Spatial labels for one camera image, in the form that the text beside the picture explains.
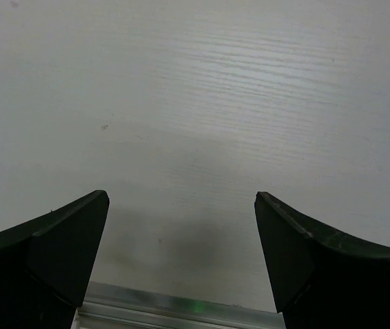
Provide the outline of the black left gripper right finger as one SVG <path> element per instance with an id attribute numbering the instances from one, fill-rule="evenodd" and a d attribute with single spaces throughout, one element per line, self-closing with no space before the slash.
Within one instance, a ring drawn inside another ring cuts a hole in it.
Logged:
<path id="1" fill-rule="evenodd" d="M 342 232 L 259 192 L 256 222 L 287 328 L 390 328 L 390 247 Z"/>

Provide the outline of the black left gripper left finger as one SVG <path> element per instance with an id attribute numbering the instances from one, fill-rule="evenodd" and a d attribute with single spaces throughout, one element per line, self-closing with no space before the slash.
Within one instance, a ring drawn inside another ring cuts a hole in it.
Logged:
<path id="1" fill-rule="evenodd" d="M 0 328 L 70 328 L 110 201 L 96 190 L 0 232 Z"/>

